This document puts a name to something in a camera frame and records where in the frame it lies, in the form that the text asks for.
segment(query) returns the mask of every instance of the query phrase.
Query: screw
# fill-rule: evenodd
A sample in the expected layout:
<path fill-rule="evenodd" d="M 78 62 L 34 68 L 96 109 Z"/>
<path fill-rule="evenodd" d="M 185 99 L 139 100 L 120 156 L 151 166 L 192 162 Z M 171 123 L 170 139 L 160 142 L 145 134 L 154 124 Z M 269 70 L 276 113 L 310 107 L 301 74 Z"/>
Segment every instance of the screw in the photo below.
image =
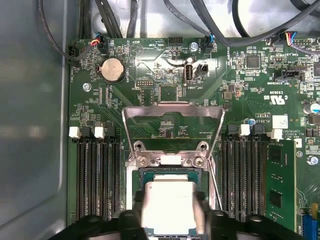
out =
<path fill-rule="evenodd" d="M 214 214 L 219 217 L 223 217 L 225 215 L 223 211 L 219 211 L 219 210 L 214 211 Z"/>
<path fill-rule="evenodd" d="M 91 90 L 91 84 L 88 83 L 88 82 L 85 82 L 85 83 L 82 85 L 82 89 L 83 89 L 83 91 L 85 91 L 85 92 L 90 92 L 90 90 Z"/>
<path fill-rule="evenodd" d="M 262 219 L 258 216 L 252 216 L 252 217 L 250 217 L 250 220 L 253 222 L 257 222 L 257 223 L 262 221 Z"/>
<path fill-rule="evenodd" d="M 194 160 L 194 165 L 198 168 L 202 167 L 204 165 L 204 160 L 201 157 L 197 157 Z"/>
<path fill-rule="evenodd" d="M 145 167 L 145 166 L 147 166 L 147 164 L 148 164 L 148 159 L 147 159 L 146 157 L 141 157 L 141 158 L 139 159 L 139 162 L 140 162 L 140 165 L 141 165 L 142 167 Z"/>
<path fill-rule="evenodd" d="M 309 156 L 307 163 L 309 165 L 316 165 L 318 164 L 319 159 L 316 156 Z"/>
<path fill-rule="evenodd" d="M 196 43 L 196 42 L 190 43 L 189 49 L 190 49 L 191 52 L 196 52 L 196 51 L 198 51 L 198 49 L 199 49 L 198 43 Z"/>

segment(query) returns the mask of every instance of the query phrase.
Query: ram slot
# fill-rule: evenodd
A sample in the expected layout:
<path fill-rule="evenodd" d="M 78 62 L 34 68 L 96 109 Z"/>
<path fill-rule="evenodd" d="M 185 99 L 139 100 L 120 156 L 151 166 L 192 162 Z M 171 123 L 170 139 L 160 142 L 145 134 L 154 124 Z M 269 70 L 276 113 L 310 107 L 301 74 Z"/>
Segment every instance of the ram slot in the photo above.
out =
<path fill-rule="evenodd" d="M 234 142 L 232 140 L 228 141 L 228 210 L 229 217 L 235 218 L 235 151 Z"/>
<path fill-rule="evenodd" d="M 221 186 L 222 186 L 222 209 L 228 211 L 228 158 L 227 158 L 228 142 L 222 142 L 222 158 L 221 158 Z"/>
<path fill-rule="evenodd" d="M 108 172 L 108 149 L 109 144 L 107 142 L 99 144 L 99 151 L 100 151 L 100 216 L 102 216 L 106 221 L 109 220 L 109 172 Z"/>
<path fill-rule="evenodd" d="M 259 142 L 258 144 L 258 202 L 259 202 L 259 208 L 258 208 L 258 214 L 264 215 L 265 209 L 266 209 L 266 164 L 267 164 L 267 143 L 266 142 Z"/>
<path fill-rule="evenodd" d="M 244 222 L 246 220 L 246 199 L 247 199 L 247 145 L 245 139 L 240 139 L 240 151 L 239 151 L 239 181 L 240 181 L 240 203 L 239 203 L 239 212 L 240 212 L 240 221 Z"/>
<path fill-rule="evenodd" d="M 254 178 L 252 176 L 253 171 L 252 171 L 252 158 L 251 158 L 251 141 L 247 140 L 245 142 L 245 146 L 246 146 L 246 204 L 245 204 L 245 208 L 246 208 L 246 212 L 245 214 L 251 215 L 253 212 L 253 199 L 252 199 L 252 193 L 253 193 L 253 189 L 252 189 L 252 181 L 254 181 Z"/>
<path fill-rule="evenodd" d="M 79 142 L 76 145 L 76 219 L 85 215 L 85 145 Z"/>
<path fill-rule="evenodd" d="M 90 142 L 85 144 L 85 215 L 92 215 L 92 195 L 93 195 L 93 145 Z"/>
<path fill-rule="evenodd" d="M 251 179 L 251 200 L 252 200 L 252 213 L 258 214 L 258 208 L 260 206 L 258 194 L 261 192 L 261 188 L 258 186 L 258 161 L 259 161 L 259 145 L 261 142 L 258 142 L 257 139 L 253 139 L 251 143 L 251 170 L 252 170 L 252 179 Z"/>
<path fill-rule="evenodd" d="M 239 199 L 241 197 L 241 193 L 239 191 L 239 180 L 240 180 L 240 169 L 239 169 L 239 152 L 240 152 L 240 142 L 235 141 L 234 144 L 234 157 L 235 157 L 235 163 L 234 163 L 234 179 L 235 179 L 235 219 L 237 221 L 240 220 L 240 212 L 239 212 Z"/>
<path fill-rule="evenodd" d="M 98 161 L 97 161 L 97 144 L 92 143 L 92 158 L 91 158 L 91 214 L 97 214 L 97 197 L 98 197 Z"/>

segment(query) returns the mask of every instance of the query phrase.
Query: colored wires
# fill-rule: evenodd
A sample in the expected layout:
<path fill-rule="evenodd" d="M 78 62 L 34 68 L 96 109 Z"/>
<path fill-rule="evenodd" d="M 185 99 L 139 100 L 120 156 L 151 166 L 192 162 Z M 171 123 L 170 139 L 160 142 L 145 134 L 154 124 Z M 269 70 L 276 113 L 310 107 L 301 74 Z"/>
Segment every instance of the colored wires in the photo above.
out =
<path fill-rule="evenodd" d="M 305 54 L 309 54 L 309 55 L 320 55 L 320 51 L 312 51 L 312 50 L 307 50 L 305 48 L 302 48 L 300 46 L 297 46 L 295 45 L 295 37 L 297 35 L 297 32 L 294 31 L 294 32 L 286 32 L 285 33 L 285 38 L 286 38 L 286 43 L 288 44 L 289 47 L 299 51 L 299 52 L 302 52 L 302 53 L 305 53 Z"/>
<path fill-rule="evenodd" d="M 95 46 L 97 44 L 100 43 L 100 33 L 98 33 L 96 36 L 95 36 L 95 39 L 93 39 L 91 42 L 90 42 L 90 46 Z"/>

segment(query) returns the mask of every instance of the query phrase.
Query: connector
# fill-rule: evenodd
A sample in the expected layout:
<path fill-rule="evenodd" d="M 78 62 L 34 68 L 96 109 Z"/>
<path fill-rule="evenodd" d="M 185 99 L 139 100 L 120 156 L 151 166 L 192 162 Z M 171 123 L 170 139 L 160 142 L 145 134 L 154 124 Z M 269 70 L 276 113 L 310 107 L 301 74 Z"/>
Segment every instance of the connector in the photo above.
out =
<path fill-rule="evenodd" d="M 318 239 L 318 221 L 313 220 L 311 215 L 304 215 L 302 217 L 303 237 L 306 240 Z"/>

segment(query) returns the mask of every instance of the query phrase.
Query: cable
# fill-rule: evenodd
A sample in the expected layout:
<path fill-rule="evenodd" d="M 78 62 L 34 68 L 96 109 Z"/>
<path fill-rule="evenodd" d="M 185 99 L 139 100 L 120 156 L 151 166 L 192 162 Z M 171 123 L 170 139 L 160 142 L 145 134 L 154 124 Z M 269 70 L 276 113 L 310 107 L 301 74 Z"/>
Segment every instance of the cable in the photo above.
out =
<path fill-rule="evenodd" d="M 128 39 L 135 37 L 137 18 L 138 18 L 138 0 L 131 0 L 130 21 L 129 21 L 128 29 L 126 31 L 126 37 Z"/>
<path fill-rule="evenodd" d="M 116 19 L 116 16 L 114 14 L 114 11 L 112 11 L 112 8 L 108 2 L 108 0 L 101 0 L 102 4 L 103 4 L 103 7 L 106 11 L 106 14 L 108 15 L 109 17 L 109 20 L 110 20 L 110 23 L 111 23 L 111 26 L 114 30 L 114 33 L 115 33 L 115 37 L 116 38 L 120 38 L 122 39 L 122 33 L 121 33 L 121 30 L 119 28 L 119 25 L 118 25 L 118 22 L 117 22 L 117 19 Z"/>
<path fill-rule="evenodd" d="M 299 23 L 302 19 L 308 16 L 313 10 L 315 10 L 318 6 L 320 6 L 320 0 L 316 0 L 312 3 L 306 10 L 300 12 L 294 18 L 290 19 L 289 21 L 281 24 L 280 26 L 262 33 L 257 36 L 248 37 L 248 38 L 226 38 L 221 31 L 219 30 L 218 26 L 212 19 L 208 9 L 203 0 L 190 0 L 193 8 L 195 9 L 198 16 L 201 18 L 203 23 L 208 27 L 211 33 L 225 46 L 227 47 L 243 47 L 247 45 L 254 44 L 256 42 L 269 39 L 274 35 L 283 32 L 285 29 L 289 29 L 295 24 Z"/>
<path fill-rule="evenodd" d="M 297 32 L 286 32 L 285 33 L 285 38 L 286 38 L 286 43 L 288 44 L 289 47 L 305 53 L 305 54 L 309 54 L 309 55 L 320 55 L 320 51 L 312 51 L 312 50 L 307 50 L 305 48 L 299 47 L 297 45 L 294 44 L 295 42 L 295 36 L 297 35 Z"/>
<path fill-rule="evenodd" d="M 298 9 L 301 12 L 310 6 L 310 4 L 305 2 L 304 0 L 290 0 L 290 2 L 293 6 L 295 6 L 296 9 Z M 320 11 L 318 9 L 315 9 L 309 15 L 320 18 Z"/>
<path fill-rule="evenodd" d="M 49 39 L 49 41 L 52 43 L 52 46 L 54 47 L 54 49 L 61 54 L 62 56 L 64 56 L 66 59 L 73 61 L 73 62 L 77 62 L 79 60 L 81 60 L 83 57 L 85 57 L 93 48 L 93 46 L 89 45 L 88 47 L 86 47 L 82 53 L 80 53 L 79 56 L 70 56 L 69 54 L 65 53 L 63 50 L 61 50 L 61 48 L 58 46 L 58 44 L 56 43 L 54 37 L 52 36 L 50 29 L 48 27 L 47 24 L 47 20 L 45 17 L 45 11 L 44 11 L 44 0 L 38 0 L 38 14 L 42 23 L 42 27 L 43 30 L 45 32 L 45 35 L 47 36 L 47 38 Z"/>
<path fill-rule="evenodd" d="M 170 2 L 170 0 L 163 0 L 164 5 L 166 6 L 166 8 L 178 19 L 180 19 L 182 22 L 190 25 L 191 27 L 193 27 L 195 30 L 197 30 L 198 32 L 209 36 L 210 33 L 203 29 L 202 27 L 200 27 L 199 25 L 195 24 L 193 21 L 191 21 L 189 18 L 187 18 L 186 16 L 184 16 L 181 12 L 178 11 L 178 9 L 176 9 L 176 7 Z"/>
<path fill-rule="evenodd" d="M 114 39 L 115 38 L 115 34 L 114 34 L 114 29 L 111 25 L 111 22 L 109 20 L 109 17 L 106 13 L 106 10 L 104 8 L 103 2 L 101 2 L 101 0 L 94 0 L 96 6 L 98 7 L 98 10 L 100 12 L 103 24 L 105 26 L 105 29 L 109 35 L 109 38 Z"/>
<path fill-rule="evenodd" d="M 250 37 L 247 31 L 245 30 L 244 26 L 241 23 L 240 17 L 239 17 L 239 0 L 232 0 L 232 5 L 231 5 L 231 11 L 232 11 L 232 18 L 234 22 L 234 26 L 238 33 L 241 35 L 243 38 L 248 38 Z"/>

